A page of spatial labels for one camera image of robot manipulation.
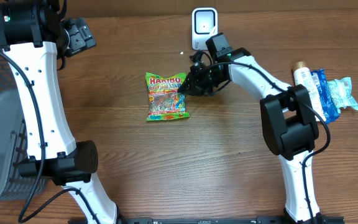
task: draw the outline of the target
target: gray bin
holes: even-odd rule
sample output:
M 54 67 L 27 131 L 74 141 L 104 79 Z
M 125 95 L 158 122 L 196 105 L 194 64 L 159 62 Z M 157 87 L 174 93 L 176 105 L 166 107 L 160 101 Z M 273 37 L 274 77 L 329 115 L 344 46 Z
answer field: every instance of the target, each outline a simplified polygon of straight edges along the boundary
M 17 164 L 27 157 L 27 135 L 19 93 L 8 63 L 0 57 L 0 200 L 26 199 L 35 179 L 19 175 Z M 36 191 L 44 191 L 41 180 Z

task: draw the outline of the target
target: blue snack bag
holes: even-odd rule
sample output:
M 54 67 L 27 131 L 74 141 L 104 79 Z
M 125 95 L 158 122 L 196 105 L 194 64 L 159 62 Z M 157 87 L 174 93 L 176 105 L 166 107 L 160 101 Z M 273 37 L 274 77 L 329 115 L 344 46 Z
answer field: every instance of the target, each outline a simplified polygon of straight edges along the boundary
M 337 120 L 340 114 L 331 99 L 324 69 L 312 71 L 311 76 L 320 94 L 321 106 L 323 107 L 324 116 L 326 117 L 326 123 L 329 124 Z

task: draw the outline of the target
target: cork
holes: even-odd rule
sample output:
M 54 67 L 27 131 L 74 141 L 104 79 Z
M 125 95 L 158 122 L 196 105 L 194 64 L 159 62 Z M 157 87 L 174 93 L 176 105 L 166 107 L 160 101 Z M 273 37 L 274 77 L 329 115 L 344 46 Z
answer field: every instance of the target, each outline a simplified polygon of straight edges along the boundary
M 297 62 L 293 65 L 292 70 L 295 72 L 299 68 L 306 68 L 306 62 Z

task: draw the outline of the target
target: gummy candy package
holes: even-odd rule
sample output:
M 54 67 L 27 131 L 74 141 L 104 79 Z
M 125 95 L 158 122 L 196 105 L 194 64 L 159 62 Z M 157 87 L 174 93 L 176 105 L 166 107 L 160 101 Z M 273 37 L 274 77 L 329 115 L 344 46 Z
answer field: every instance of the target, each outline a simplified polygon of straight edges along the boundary
M 147 121 L 163 121 L 190 116 L 186 111 L 185 96 L 178 93 L 178 89 L 185 79 L 185 73 L 164 78 L 146 72 L 150 103 Z

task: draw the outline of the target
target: wooden tabletop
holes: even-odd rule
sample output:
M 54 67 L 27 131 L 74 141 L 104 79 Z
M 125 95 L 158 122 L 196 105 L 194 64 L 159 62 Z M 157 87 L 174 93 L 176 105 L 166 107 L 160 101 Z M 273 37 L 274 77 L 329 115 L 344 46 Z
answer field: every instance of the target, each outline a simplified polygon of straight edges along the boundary
M 281 215 L 285 188 L 277 156 L 262 137 L 259 102 L 235 84 L 214 97 L 188 97 L 190 118 L 148 123 L 145 73 L 188 72 L 190 16 L 88 19 L 98 46 L 58 73 L 77 141 L 93 140 L 98 175 L 127 217 L 244 218 Z M 219 31 L 234 48 L 293 84 L 304 60 L 328 80 L 351 77 L 358 102 L 358 9 L 220 14 Z M 313 160 L 316 199 L 325 215 L 358 223 L 358 111 L 329 125 L 330 147 Z M 316 147 L 325 142 L 323 129 Z M 49 183 L 29 212 L 61 190 Z M 0 223 L 15 223 L 24 201 L 0 202 Z M 83 218 L 69 195 L 29 223 Z

